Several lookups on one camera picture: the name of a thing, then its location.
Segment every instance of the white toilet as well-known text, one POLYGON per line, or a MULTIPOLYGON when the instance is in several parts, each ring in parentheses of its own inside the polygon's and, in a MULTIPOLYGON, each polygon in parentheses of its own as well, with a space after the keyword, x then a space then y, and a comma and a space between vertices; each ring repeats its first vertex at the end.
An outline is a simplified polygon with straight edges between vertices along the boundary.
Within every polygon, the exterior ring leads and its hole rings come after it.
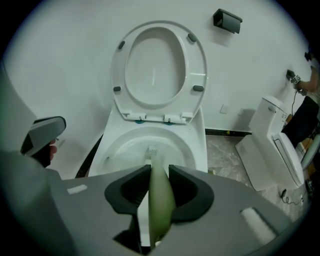
MULTIPOLYGON (((203 112, 208 68, 199 40, 186 27, 155 21, 123 38, 111 64, 114 104, 89 176, 144 165, 156 150, 169 165, 208 171, 203 112)), ((148 246, 148 194, 138 209, 148 246)))
POLYGON ((275 185, 293 190, 305 182, 298 155, 287 135, 281 132, 287 117, 280 100, 263 97, 249 124, 252 135, 235 146, 257 191, 275 185))

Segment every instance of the gray tile floor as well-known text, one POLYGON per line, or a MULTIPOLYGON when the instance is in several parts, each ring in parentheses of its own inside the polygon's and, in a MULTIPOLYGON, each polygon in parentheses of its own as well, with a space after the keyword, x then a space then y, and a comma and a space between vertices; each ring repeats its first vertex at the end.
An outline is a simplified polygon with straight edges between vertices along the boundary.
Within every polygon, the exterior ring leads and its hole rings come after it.
MULTIPOLYGON (((242 137, 206 135, 208 171, 214 175, 236 180, 253 189, 235 148, 235 145, 241 139, 242 137)), ((303 185, 295 190, 288 190, 286 193, 286 196, 289 197, 289 202, 295 202, 298 205, 293 203, 285 204, 280 198, 283 190, 284 187, 274 186, 257 193, 260 193, 264 198, 279 207, 292 221, 295 221, 303 215, 308 207, 306 187, 303 185)))

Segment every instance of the black toilet paper holder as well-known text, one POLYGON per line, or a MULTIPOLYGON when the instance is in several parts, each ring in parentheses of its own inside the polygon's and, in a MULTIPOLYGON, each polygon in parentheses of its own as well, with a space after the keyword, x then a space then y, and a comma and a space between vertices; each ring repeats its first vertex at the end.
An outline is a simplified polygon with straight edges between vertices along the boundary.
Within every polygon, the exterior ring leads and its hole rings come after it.
POLYGON ((242 18, 223 9, 218 9, 213 15, 214 26, 229 31, 233 34, 239 34, 241 22, 242 18))

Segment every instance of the white wall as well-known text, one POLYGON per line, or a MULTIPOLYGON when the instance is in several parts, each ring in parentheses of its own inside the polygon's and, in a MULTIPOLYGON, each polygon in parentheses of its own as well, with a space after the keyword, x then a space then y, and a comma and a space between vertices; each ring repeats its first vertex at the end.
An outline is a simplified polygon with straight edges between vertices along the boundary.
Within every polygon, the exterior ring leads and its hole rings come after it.
MULTIPOLYGON (((291 109, 291 69, 307 80, 308 45, 295 24, 265 0, 64 0, 42 3, 16 33, 5 65, 19 95, 38 118, 63 116, 51 168, 74 178, 101 136, 113 101, 110 64, 121 38, 150 20, 183 24, 200 39, 207 55, 209 85, 202 103, 205 126, 248 131, 251 112, 263 95, 291 109), (213 26, 222 8, 243 19, 240 34, 213 26), (220 114, 222 104, 229 105, 220 114)), ((295 109, 303 98, 296 97, 295 109)))

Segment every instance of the toilet tank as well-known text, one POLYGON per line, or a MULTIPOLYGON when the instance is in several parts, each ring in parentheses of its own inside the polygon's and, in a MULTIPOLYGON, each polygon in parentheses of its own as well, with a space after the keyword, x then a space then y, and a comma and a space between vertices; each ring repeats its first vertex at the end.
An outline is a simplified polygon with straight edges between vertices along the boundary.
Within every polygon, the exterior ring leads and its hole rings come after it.
POLYGON ((249 128, 252 134, 272 136, 282 131, 287 116, 287 111, 280 100, 272 96, 265 96, 261 99, 249 128))

